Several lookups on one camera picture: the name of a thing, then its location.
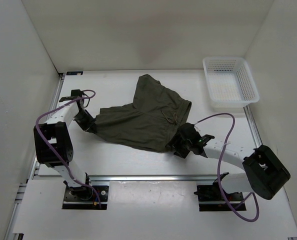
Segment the olive green shorts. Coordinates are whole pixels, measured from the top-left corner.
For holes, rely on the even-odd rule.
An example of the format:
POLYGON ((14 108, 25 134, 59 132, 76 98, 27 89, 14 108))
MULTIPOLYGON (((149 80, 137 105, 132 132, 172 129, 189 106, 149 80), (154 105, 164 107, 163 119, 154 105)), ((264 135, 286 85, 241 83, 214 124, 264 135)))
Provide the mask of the olive green shorts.
POLYGON ((168 152, 168 143, 187 122, 191 107, 191 101, 145 74, 138 78, 132 103, 100 109, 96 134, 109 143, 168 152))

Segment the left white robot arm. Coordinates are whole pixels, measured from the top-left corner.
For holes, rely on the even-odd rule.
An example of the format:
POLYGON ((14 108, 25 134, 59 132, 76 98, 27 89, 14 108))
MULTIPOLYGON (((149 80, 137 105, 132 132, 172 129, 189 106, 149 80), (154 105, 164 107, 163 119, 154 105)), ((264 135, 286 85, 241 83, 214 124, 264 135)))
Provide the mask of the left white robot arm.
POLYGON ((73 90, 62 97, 58 108, 37 118, 33 129, 37 161, 56 170, 67 189, 83 201, 99 200, 90 177, 73 161, 74 150, 68 127, 72 121, 85 132, 96 134, 96 119, 86 110, 84 101, 91 99, 84 91, 73 90))

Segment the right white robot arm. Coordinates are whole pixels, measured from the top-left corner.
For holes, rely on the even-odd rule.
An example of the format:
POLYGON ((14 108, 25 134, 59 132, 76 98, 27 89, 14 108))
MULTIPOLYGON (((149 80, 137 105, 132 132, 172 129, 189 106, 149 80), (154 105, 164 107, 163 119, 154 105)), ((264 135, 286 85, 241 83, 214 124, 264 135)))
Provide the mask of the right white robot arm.
MULTIPOLYGON (((193 152, 205 158, 219 159, 225 145, 212 135, 188 138, 178 133, 167 146, 181 158, 186 158, 193 152)), ((266 145, 248 150, 227 144, 222 160, 244 172, 229 173, 220 179, 221 182, 213 187, 213 195, 219 200, 224 200, 235 192, 253 192, 270 200, 291 178, 287 168, 266 145)))

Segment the white perforated plastic basket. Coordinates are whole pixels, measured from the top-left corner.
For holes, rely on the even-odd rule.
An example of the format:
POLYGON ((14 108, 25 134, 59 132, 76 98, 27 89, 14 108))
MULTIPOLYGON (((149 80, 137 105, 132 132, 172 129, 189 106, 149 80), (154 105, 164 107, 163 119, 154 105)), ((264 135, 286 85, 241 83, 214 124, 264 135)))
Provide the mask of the white perforated plastic basket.
POLYGON ((260 96, 247 61, 242 57, 212 56, 202 61, 210 98, 215 109, 241 109, 260 96))

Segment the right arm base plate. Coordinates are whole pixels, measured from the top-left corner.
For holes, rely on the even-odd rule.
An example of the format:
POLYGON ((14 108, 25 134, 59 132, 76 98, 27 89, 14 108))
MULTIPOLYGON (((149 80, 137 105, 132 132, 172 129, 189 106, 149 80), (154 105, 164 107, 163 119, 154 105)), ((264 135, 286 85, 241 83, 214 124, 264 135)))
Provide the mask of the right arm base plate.
MULTIPOLYGON (((215 185, 197 185, 194 192, 198 197, 198 205, 200 212, 229 212, 231 209, 226 204, 223 196, 220 193, 219 187, 215 185)), ((226 198, 229 203, 237 211, 246 211, 245 203, 240 205, 240 202, 244 200, 244 196, 241 192, 229 193, 225 192, 226 198)))

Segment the front aluminium rail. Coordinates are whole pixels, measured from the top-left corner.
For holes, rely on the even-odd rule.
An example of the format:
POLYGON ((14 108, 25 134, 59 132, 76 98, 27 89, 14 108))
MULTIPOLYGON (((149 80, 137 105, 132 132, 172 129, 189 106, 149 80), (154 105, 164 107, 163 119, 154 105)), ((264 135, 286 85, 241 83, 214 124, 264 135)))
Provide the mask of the front aluminium rail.
POLYGON ((215 174, 193 174, 193 175, 91 175, 90 179, 96 182, 131 182, 131 181, 214 181, 217 178, 215 174))

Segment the aluminium rail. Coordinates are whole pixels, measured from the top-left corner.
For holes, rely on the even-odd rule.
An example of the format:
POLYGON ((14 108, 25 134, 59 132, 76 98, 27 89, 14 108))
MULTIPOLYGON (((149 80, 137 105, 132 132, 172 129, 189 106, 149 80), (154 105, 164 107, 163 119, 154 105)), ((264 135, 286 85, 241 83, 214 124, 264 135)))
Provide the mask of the aluminium rail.
POLYGON ((131 181, 214 181, 217 178, 215 174, 193 174, 193 175, 91 175, 90 179, 96 182, 131 182, 131 181))
POLYGON ((255 139, 256 146, 251 149, 242 159, 242 169, 245 171, 246 179, 254 191, 257 189, 271 189, 273 178, 278 175, 279 170, 276 165, 278 159, 274 152, 267 145, 263 145, 259 139, 259 133, 255 120, 248 106, 243 108, 251 130, 252 137, 255 139))
MULTIPOLYGON (((60 92, 62 90, 65 76, 66 76, 65 72, 60 72, 58 74, 57 85, 54 90, 54 93, 53 93, 53 96, 51 99, 51 104, 50 104, 48 111, 55 109, 58 104, 58 100, 60 97, 60 92)), ((23 239, 24 234, 23 233, 13 233, 13 229, 14 229, 14 225, 15 225, 15 222, 16 222, 19 210, 20 210, 20 206, 21 206, 21 203, 22 203, 22 200, 24 197, 27 183, 29 180, 34 179, 35 173, 39 169, 40 169, 40 164, 37 162, 36 156, 33 155, 30 159, 29 169, 26 171, 26 176, 25 176, 26 178, 24 179, 23 182, 21 182, 19 184, 19 186, 17 188, 12 212, 11 212, 8 224, 7 224, 7 228, 6 228, 4 237, 2 238, 3 240, 22 240, 23 239)))

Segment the left aluminium rail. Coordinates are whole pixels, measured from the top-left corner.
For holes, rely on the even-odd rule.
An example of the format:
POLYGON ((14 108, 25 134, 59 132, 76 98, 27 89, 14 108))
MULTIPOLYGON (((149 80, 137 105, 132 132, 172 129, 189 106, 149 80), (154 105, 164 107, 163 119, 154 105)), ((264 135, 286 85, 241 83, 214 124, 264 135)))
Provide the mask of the left aluminium rail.
MULTIPOLYGON (((62 90, 65 76, 66 76, 65 72, 60 72, 58 74, 57 85, 54 90, 54 93, 53 93, 53 96, 51 99, 51 104, 50 104, 48 111, 55 109, 58 104, 58 100, 60 97, 60 92, 62 90)), ((22 203, 22 200, 24 197, 27 183, 29 180, 34 179, 35 173, 39 169, 40 169, 40 164, 37 162, 36 156, 33 155, 30 159, 29 169, 26 171, 26 176, 25 176, 26 178, 24 179, 23 182, 21 182, 19 184, 19 186, 17 188, 12 212, 11 212, 8 224, 7 224, 7 228, 6 228, 4 237, 2 238, 3 240, 22 240, 23 239, 24 234, 23 233, 13 233, 13 229, 14 229, 14 225, 15 225, 15 222, 16 222, 19 210, 20 210, 20 206, 21 206, 21 203, 22 203)))

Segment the right aluminium rail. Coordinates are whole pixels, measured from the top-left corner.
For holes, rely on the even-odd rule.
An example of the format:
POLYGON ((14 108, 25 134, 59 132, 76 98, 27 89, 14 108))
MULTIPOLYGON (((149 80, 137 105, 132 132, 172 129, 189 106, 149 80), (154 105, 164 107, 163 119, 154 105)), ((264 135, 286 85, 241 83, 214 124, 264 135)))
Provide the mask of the right aluminium rail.
POLYGON ((279 170, 276 165, 278 159, 274 152, 267 145, 263 145, 259 139, 259 133, 255 120, 248 106, 243 108, 251 130, 252 137, 255 139, 256 146, 251 149, 242 159, 242 169, 245 171, 246 179, 254 191, 257 189, 271 189, 273 178, 278 175, 279 170))

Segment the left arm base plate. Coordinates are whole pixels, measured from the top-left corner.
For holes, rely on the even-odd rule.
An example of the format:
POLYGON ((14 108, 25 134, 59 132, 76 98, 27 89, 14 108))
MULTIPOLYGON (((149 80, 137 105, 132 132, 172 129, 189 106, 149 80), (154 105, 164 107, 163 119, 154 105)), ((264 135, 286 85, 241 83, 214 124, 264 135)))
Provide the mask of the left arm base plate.
POLYGON ((95 191, 88 187, 66 187, 63 195, 63 210, 98 210, 108 208, 109 186, 93 185, 95 191))

